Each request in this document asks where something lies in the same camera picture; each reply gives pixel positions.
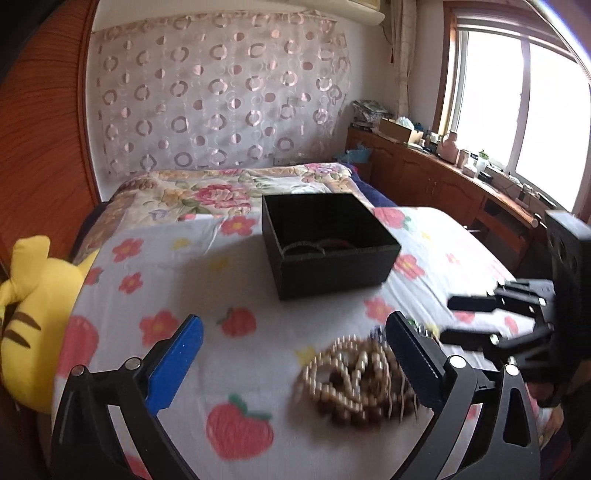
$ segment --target silver bolt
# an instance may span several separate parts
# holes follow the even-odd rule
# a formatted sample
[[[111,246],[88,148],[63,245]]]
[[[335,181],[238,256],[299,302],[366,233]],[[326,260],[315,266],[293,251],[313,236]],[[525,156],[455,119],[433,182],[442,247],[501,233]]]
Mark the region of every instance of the silver bolt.
[[[70,370],[70,375],[73,377],[79,377],[84,373],[84,365],[76,365]]]
[[[125,368],[127,370],[137,370],[141,364],[142,361],[136,356],[133,356],[125,361]]]
[[[464,368],[466,366],[466,361],[459,355],[451,356],[449,358],[449,363],[456,368]]]
[[[512,377],[516,377],[517,375],[519,375],[519,369],[515,365],[506,365],[505,370]]]

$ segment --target yellow plush toy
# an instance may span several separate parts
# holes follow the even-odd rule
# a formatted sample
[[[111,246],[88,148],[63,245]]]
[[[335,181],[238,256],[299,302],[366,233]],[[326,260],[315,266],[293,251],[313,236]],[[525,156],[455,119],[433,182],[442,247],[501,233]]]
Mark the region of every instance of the yellow plush toy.
[[[18,303],[2,335],[2,382],[15,400],[42,413],[51,413],[53,377],[64,331],[98,253],[76,267],[47,258],[49,245],[46,236],[17,241],[12,249],[11,278],[0,286],[0,320],[7,305]]]

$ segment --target white strawberry print sheet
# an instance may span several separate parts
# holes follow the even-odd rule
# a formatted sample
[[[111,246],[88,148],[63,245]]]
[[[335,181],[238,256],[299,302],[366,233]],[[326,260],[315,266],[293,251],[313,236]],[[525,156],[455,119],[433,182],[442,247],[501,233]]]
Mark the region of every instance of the white strawberry print sheet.
[[[67,328],[54,387],[54,414],[70,369],[117,369],[170,337],[191,313],[204,344],[172,405],[158,418],[202,480],[390,479],[430,419],[360,432],[321,419],[297,391],[301,367],[342,335],[366,336],[393,310],[425,325],[498,329],[512,336],[532,320],[507,312],[452,313],[452,294],[482,294],[510,273],[439,210],[376,208],[402,245],[379,287],[280,302],[259,213],[126,230],[108,240],[86,278]],[[449,348],[447,353],[459,352]],[[465,353],[475,367],[490,365]],[[538,428],[548,413],[535,409]],[[149,478],[118,410],[113,420],[130,467]],[[453,473],[478,407],[470,411],[442,472]]]

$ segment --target patterned curtain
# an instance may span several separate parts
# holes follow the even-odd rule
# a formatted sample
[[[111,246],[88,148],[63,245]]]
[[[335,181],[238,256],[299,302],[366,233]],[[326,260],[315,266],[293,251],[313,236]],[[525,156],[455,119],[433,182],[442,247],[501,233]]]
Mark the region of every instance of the patterned curtain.
[[[392,57],[394,62],[395,117],[408,117],[408,77],[413,68],[414,44],[417,31],[417,1],[392,0]]]
[[[93,35],[89,62],[93,150],[117,176],[323,158],[349,89],[345,35],[314,14],[120,25]]]

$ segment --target pearl necklace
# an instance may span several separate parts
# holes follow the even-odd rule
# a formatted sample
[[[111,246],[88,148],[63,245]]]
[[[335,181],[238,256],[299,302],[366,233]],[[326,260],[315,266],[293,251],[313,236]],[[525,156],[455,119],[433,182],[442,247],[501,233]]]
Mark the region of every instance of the pearl necklace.
[[[332,370],[327,383],[317,380],[319,368]],[[417,397],[380,333],[336,339],[302,369],[301,379],[319,410],[332,413],[337,423],[379,423],[397,410],[402,420],[405,410],[416,414],[418,409]]]

